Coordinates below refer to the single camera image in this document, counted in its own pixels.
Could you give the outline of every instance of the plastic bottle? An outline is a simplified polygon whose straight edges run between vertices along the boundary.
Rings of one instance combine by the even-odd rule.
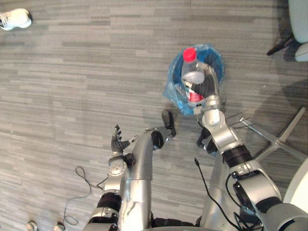
[[[182,66],[181,79],[194,84],[200,84],[204,81],[204,69],[202,63],[197,59],[195,48],[190,47],[183,52],[184,63]],[[193,90],[185,87],[188,105],[192,108],[204,103],[204,97]]]

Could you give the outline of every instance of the red bottle cap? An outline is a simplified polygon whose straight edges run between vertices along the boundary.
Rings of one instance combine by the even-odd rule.
[[[183,59],[185,62],[192,62],[197,57],[197,53],[194,47],[187,48],[183,52]]]

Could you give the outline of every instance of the floor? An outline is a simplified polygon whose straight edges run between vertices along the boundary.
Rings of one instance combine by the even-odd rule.
[[[273,56],[266,52],[288,36],[287,0],[0,0],[0,10],[27,8],[33,24],[0,31],[0,230],[41,231],[62,220],[65,202],[87,194],[75,174],[100,182],[108,172],[110,138],[123,138],[176,115],[177,136],[154,153],[152,209],[156,217],[195,222],[214,158],[196,146],[200,127],[162,96],[167,68],[183,48],[212,43],[225,61],[221,94],[226,115],[241,116],[277,135],[307,107],[308,64],[294,62],[296,43]],[[266,141],[237,130],[252,154]],[[308,152],[308,114],[288,143]],[[301,165],[277,150],[261,162],[282,195]],[[82,230],[99,200],[93,189],[72,201],[67,215]]]

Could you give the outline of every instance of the gray chair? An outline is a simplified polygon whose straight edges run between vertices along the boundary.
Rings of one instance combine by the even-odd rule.
[[[280,51],[296,40],[302,45],[295,53],[295,60],[306,62],[308,61],[308,0],[289,0],[289,14],[292,34],[269,50],[267,55]]]

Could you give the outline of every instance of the black cable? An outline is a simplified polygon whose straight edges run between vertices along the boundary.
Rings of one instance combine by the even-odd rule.
[[[256,228],[256,225],[260,225],[261,224],[261,221],[260,220],[257,220],[252,226],[249,226],[250,230],[257,230],[257,229],[260,229],[260,227],[257,227]]]
[[[218,208],[221,210],[221,213],[223,214],[223,216],[225,217],[225,219],[234,227],[236,228],[238,231],[243,231],[243,229],[241,229],[240,227],[238,227],[237,225],[235,225],[232,221],[229,220],[229,218],[227,217],[227,215],[225,214],[225,212],[223,211],[222,207],[220,206],[220,204],[210,195],[209,191],[208,191],[208,188],[207,188],[207,185],[206,185],[206,182],[205,182],[205,179],[204,179],[204,176],[203,176],[203,173],[201,171],[201,168],[200,168],[200,164],[199,164],[199,161],[198,159],[195,157],[194,158],[194,162],[196,163],[197,167],[199,168],[199,171],[200,171],[200,174],[201,174],[201,177],[202,177],[202,180],[203,180],[203,183],[205,185],[205,189],[206,189],[206,192],[207,192],[207,195],[209,196],[209,198],[211,198],[211,200],[217,204]]]
[[[77,171],[78,169],[81,169],[82,174],[78,173],[78,171]],[[83,199],[83,198],[86,198],[86,197],[90,196],[90,194],[92,193],[92,187],[93,187],[93,188],[101,189],[101,190],[103,191],[103,188],[101,188],[99,185],[102,184],[102,183],[104,183],[104,182],[108,179],[108,177],[106,177],[104,180],[102,180],[102,181],[101,181],[100,183],[98,183],[97,185],[92,185],[92,184],[89,182],[89,180],[86,178],[86,173],[85,173],[85,170],[83,169],[83,167],[77,166],[77,167],[75,168],[75,172],[76,172],[76,174],[77,174],[78,176],[80,176],[82,179],[84,179],[85,182],[88,184],[88,186],[89,186],[89,192],[88,192],[88,194],[85,195],[85,196],[76,196],[76,197],[72,197],[72,198],[70,198],[70,199],[68,199],[68,200],[66,201],[66,203],[65,203],[65,208],[64,208],[64,214],[63,214],[63,221],[62,221],[63,224],[64,224],[64,222],[67,222],[69,225],[77,225],[77,224],[79,223],[78,220],[77,220],[75,217],[70,216],[70,215],[68,215],[68,216],[66,215],[66,210],[67,210],[68,202],[69,202],[69,201],[72,201],[72,200],[75,200],[75,199]]]
[[[221,103],[221,105],[226,106],[226,103],[227,103],[227,96],[225,98],[225,102]]]
[[[235,117],[235,116],[237,116],[237,115],[239,115],[239,114],[242,114],[242,113],[244,113],[244,112],[247,111],[247,110],[248,110],[248,109],[243,110],[242,112],[238,112],[238,113],[236,113],[236,114],[233,114],[233,115],[227,117],[227,119],[232,118],[232,117]]]
[[[251,231],[250,227],[247,225],[247,223],[245,221],[243,221],[243,219],[237,214],[237,213],[233,213],[234,215],[234,219],[236,220],[236,223],[238,224],[238,226],[240,226],[239,221],[245,225],[246,230]]]
[[[196,119],[197,119],[197,122],[198,122],[199,126],[202,127],[202,128],[204,128],[204,126],[203,126],[203,125],[200,123],[200,121],[199,121],[198,115],[196,115]]]
[[[228,175],[228,177],[227,177],[227,179],[226,179],[226,189],[227,189],[227,193],[228,193],[228,195],[229,195],[229,197],[233,200],[233,202],[234,203],[236,203],[236,205],[238,206],[238,207],[241,207],[240,205],[239,205],[239,203],[237,203],[236,202],[236,200],[233,198],[233,196],[231,195],[231,193],[230,193],[230,191],[229,191],[229,188],[228,188],[228,181],[229,181],[229,179],[230,179],[230,174]]]

